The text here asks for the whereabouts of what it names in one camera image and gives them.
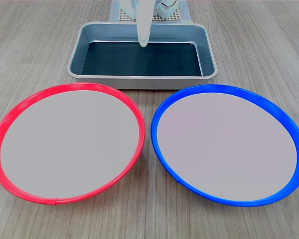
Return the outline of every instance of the wooden table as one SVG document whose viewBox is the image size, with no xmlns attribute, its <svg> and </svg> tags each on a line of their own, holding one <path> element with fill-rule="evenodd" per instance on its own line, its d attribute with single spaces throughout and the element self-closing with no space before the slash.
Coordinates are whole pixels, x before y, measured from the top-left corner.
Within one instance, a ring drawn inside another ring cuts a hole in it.
<svg viewBox="0 0 299 239">
<path fill-rule="evenodd" d="M 0 120 L 45 88 L 74 82 L 66 66 L 79 27 L 106 21 L 111 2 L 0 1 Z M 210 83 L 254 91 L 299 126 L 299 1 L 190 1 L 207 27 L 219 73 Z M 299 239 L 299 188 L 260 208 L 212 203 L 178 185 L 158 161 L 150 124 L 172 92 L 124 91 L 147 125 L 132 171 L 99 196 L 62 206 L 23 201 L 0 185 L 0 239 Z"/>
</svg>

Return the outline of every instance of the baking tray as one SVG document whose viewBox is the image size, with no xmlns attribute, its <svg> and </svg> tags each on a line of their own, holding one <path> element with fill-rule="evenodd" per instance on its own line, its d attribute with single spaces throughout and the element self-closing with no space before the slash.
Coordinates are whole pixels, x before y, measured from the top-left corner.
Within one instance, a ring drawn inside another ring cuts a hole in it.
<svg viewBox="0 0 299 239">
<path fill-rule="evenodd" d="M 153 23 L 149 44 L 138 44 L 134 22 L 83 25 L 67 71 L 79 82 L 117 89 L 179 90 L 217 74 L 207 30 L 199 24 Z"/>
</svg>

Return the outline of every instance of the red plate rim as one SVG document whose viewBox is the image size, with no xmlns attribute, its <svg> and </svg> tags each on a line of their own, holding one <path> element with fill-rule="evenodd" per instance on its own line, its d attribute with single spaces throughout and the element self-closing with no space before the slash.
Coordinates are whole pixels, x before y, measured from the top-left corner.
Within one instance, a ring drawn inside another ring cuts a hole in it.
<svg viewBox="0 0 299 239">
<path fill-rule="evenodd" d="M 145 144 L 145 120 L 144 117 L 138 108 L 138 106 L 133 102 L 131 98 L 129 98 L 127 95 L 122 93 L 119 90 L 116 90 L 112 87 L 101 85 L 101 84 L 96 84 L 96 83 L 69 83 L 69 84 L 63 84 L 63 85 L 58 85 L 58 86 L 53 86 L 51 88 L 47 88 L 43 91 L 40 91 L 25 100 L 23 100 L 21 103 L 19 103 L 17 106 L 15 106 L 1 121 L 0 123 L 0 152 L 1 152 L 1 145 L 3 142 L 3 139 L 5 137 L 6 132 L 8 131 L 9 127 L 12 125 L 14 120 L 28 107 L 31 105 L 35 104 L 36 102 L 59 94 L 59 93 L 64 93 L 64 92 L 69 92 L 69 91 L 77 91 L 77 90 L 88 90 L 88 91 L 97 91 L 97 92 L 102 92 L 106 93 L 108 95 L 111 95 L 113 97 L 116 97 L 120 101 L 122 101 L 124 104 L 126 104 L 131 111 L 134 113 L 136 116 L 136 119 L 139 124 L 139 142 L 137 145 L 137 148 L 135 150 L 135 153 L 127 165 L 127 167 L 124 169 L 124 171 L 118 175 L 115 179 L 113 179 L 111 182 L 108 184 L 102 186 L 101 188 L 81 195 L 77 197 L 72 197 L 72 198 L 42 198 L 38 197 L 32 194 L 29 194 L 18 187 L 16 187 L 12 182 L 8 179 L 8 177 L 5 175 L 2 166 L 1 166 L 1 158 L 0 158 L 0 184 L 10 193 L 14 194 L 15 196 L 22 198 L 24 200 L 34 202 L 34 203 L 40 203 L 40 204 L 46 204 L 46 205 L 58 205 L 58 204 L 65 204 L 65 203 L 74 203 L 78 202 L 87 198 L 90 198 L 92 196 L 95 196 L 110 187 L 112 187 L 114 184 L 116 184 L 118 181 L 120 181 L 130 170 L 131 168 L 135 165 L 137 162 L 138 158 L 141 155 L 142 149 Z"/>
</svg>

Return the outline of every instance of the blue plate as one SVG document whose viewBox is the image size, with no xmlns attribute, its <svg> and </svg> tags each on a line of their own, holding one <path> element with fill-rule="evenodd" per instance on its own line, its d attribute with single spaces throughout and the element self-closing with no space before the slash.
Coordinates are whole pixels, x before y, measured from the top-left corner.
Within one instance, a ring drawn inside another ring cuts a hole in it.
<svg viewBox="0 0 299 239">
<path fill-rule="evenodd" d="M 297 165 L 296 165 L 296 170 L 291 178 L 290 182 L 280 191 L 277 193 L 260 199 L 260 200 L 255 200 L 255 201 L 231 201 L 231 200 L 226 200 L 218 197 L 214 197 L 212 195 L 206 194 L 192 185 L 188 184 L 185 182 L 180 176 L 178 176 L 174 170 L 168 165 L 167 161 L 164 159 L 164 156 L 159 148 L 159 144 L 157 141 L 157 127 L 158 123 L 164 114 L 164 112 L 176 101 L 195 94 L 200 94 L 200 93 L 223 93 L 223 94 L 229 94 L 237 97 L 241 97 L 243 99 L 246 99 L 257 106 L 261 107 L 265 111 L 267 111 L 269 114 L 271 114 L 274 118 L 276 118 L 288 131 L 288 133 L 291 135 L 295 146 L 296 146 L 296 151 L 297 151 Z M 298 186 L 299 186 L 299 128 L 297 125 L 294 123 L 294 121 L 283 111 L 281 110 L 278 106 L 276 106 L 274 103 L 270 102 L 269 100 L 265 99 L 264 97 L 257 95 L 253 92 L 233 87 L 233 86 L 225 86 L 225 85 L 201 85 L 201 86 L 194 86 L 194 87 L 189 87 L 183 90 L 180 90 L 173 95 L 171 95 L 169 98 L 167 98 L 157 109 L 153 120 L 152 120 L 152 125 L 151 125 L 151 138 L 152 138 L 152 143 L 155 149 L 155 152 L 161 161 L 162 165 L 165 167 L 165 169 L 171 174 L 175 180 L 191 190 L 192 192 L 205 197 L 209 200 L 226 204 L 226 205 L 231 205 L 231 206 L 239 206 L 239 207 L 255 207 L 255 206 L 262 206 L 262 205 L 267 205 L 274 203 L 276 201 L 279 201 L 289 194 L 291 194 Z"/>
</svg>

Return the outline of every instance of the plate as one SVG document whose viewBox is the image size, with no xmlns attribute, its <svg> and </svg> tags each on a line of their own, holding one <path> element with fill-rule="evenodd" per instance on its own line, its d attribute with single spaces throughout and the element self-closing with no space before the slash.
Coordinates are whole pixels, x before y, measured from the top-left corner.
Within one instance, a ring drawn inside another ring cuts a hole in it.
<svg viewBox="0 0 299 239">
<path fill-rule="evenodd" d="M 178 91 L 156 111 L 156 154 L 177 182 L 232 206 L 276 202 L 299 185 L 299 129 L 269 100 L 244 89 Z"/>
<path fill-rule="evenodd" d="M 122 179 L 145 142 L 145 122 L 122 92 L 94 83 L 45 89 L 0 123 L 0 183 L 41 204 L 77 202 Z"/>
</svg>

